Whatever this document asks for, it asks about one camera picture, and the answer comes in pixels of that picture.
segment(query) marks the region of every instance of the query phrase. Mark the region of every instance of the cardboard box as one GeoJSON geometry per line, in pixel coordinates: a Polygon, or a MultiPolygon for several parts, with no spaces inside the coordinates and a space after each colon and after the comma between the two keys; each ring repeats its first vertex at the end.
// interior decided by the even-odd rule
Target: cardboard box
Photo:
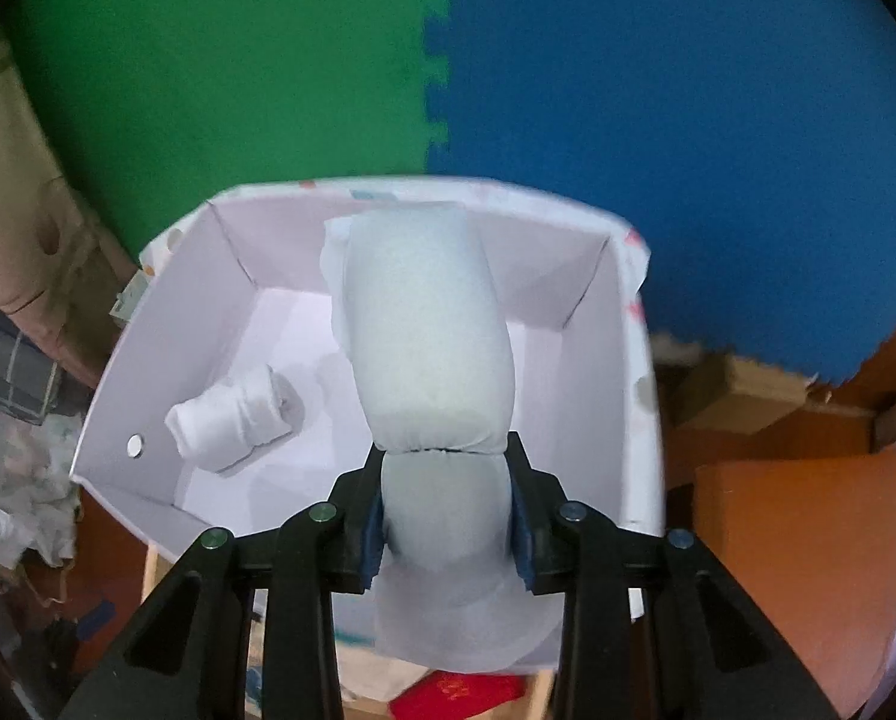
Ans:
{"type": "Polygon", "coordinates": [[[805,404],[808,380],[780,368],[714,354],[675,391],[675,423],[752,434],[805,404]]]}
{"type": "MultiPolygon", "coordinates": [[[[622,527],[661,533],[658,418],[638,298],[648,252],[612,215],[488,181],[249,186],[206,203],[174,237],[171,260],[115,348],[72,476],[171,560],[211,525],[237,536],[277,528],[325,499],[371,446],[331,333],[318,266],[325,220],[432,200],[465,204],[483,239],[514,351],[512,427],[533,466],[622,527]],[[286,373],[304,400],[300,433],[219,474],[186,464],[164,426],[168,409],[259,362],[286,373]],[[139,456],[126,450],[131,437],[143,443],[139,456]]],[[[372,637],[371,594],[338,596],[334,619],[372,637]]],[[[556,656],[556,637],[553,648],[538,667],[556,656]]]]}

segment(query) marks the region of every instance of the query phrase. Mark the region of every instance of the red packet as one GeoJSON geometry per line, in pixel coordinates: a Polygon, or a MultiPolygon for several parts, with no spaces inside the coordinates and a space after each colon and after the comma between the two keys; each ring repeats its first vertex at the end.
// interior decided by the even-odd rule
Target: red packet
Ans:
{"type": "Polygon", "coordinates": [[[435,671],[388,705],[395,720],[464,720],[525,694],[525,678],[435,671]]]}

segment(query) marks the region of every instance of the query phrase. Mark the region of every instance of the clutter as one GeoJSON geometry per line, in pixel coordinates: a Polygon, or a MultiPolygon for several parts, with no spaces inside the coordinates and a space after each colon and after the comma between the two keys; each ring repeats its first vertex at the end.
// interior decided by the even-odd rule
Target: clutter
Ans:
{"type": "Polygon", "coordinates": [[[425,666],[383,658],[366,647],[335,642],[337,675],[349,695],[391,701],[427,674],[425,666]]]}
{"type": "Polygon", "coordinates": [[[270,365],[256,365],[172,406],[164,424],[181,457],[219,471],[246,458],[254,447],[295,433],[304,420],[303,408],[281,374],[270,365]]]}
{"type": "Polygon", "coordinates": [[[712,354],[675,391],[675,423],[749,435],[801,408],[809,380],[777,367],[712,354]]]}
{"type": "Polygon", "coordinates": [[[659,365],[676,365],[677,367],[694,367],[704,358],[704,346],[697,341],[685,343],[678,341],[667,332],[651,333],[651,361],[654,367],[659,365]]]}
{"type": "Polygon", "coordinates": [[[0,310],[0,410],[40,425],[58,405],[64,372],[0,310]]]}
{"type": "Polygon", "coordinates": [[[0,413],[0,565],[33,548],[48,565],[74,557],[78,490],[68,478],[79,418],[48,415],[30,425],[0,413]]]}
{"type": "Polygon", "coordinates": [[[124,327],[134,309],[137,308],[137,302],[142,299],[144,290],[147,289],[148,277],[144,271],[138,271],[131,277],[128,285],[118,293],[115,305],[110,308],[110,317],[115,321],[118,327],[124,327]]]}

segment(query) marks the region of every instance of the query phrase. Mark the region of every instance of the rolled white towel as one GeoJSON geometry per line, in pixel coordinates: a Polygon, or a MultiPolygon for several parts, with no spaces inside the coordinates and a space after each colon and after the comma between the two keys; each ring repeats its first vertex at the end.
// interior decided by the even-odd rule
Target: rolled white towel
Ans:
{"type": "Polygon", "coordinates": [[[291,384],[269,365],[257,365],[172,406],[164,424],[185,460],[219,471],[254,447],[297,432],[303,419],[304,407],[291,384]]]}
{"type": "Polygon", "coordinates": [[[464,209],[403,205],[330,220],[321,271],[374,443],[504,452],[511,341],[464,209]]]}

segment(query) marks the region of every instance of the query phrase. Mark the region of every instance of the white fabric bundle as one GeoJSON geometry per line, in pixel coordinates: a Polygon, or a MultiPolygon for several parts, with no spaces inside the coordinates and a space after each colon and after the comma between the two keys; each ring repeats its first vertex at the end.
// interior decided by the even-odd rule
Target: white fabric bundle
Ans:
{"type": "Polygon", "coordinates": [[[430,668],[504,669],[555,627],[510,554],[510,338],[464,210],[398,206],[326,224],[321,271],[361,407],[386,450],[377,645],[430,668]]]}
{"type": "Polygon", "coordinates": [[[164,424],[185,460],[219,471],[256,446],[296,433],[303,418],[304,406],[291,384],[269,365],[257,365],[172,406],[164,424]]]}
{"type": "Polygon", "coordinates": [[[374,443],[389,452],[504,452],[511,341],[463,209],[404,206],[330,220],[321,270],[374,443]]]}

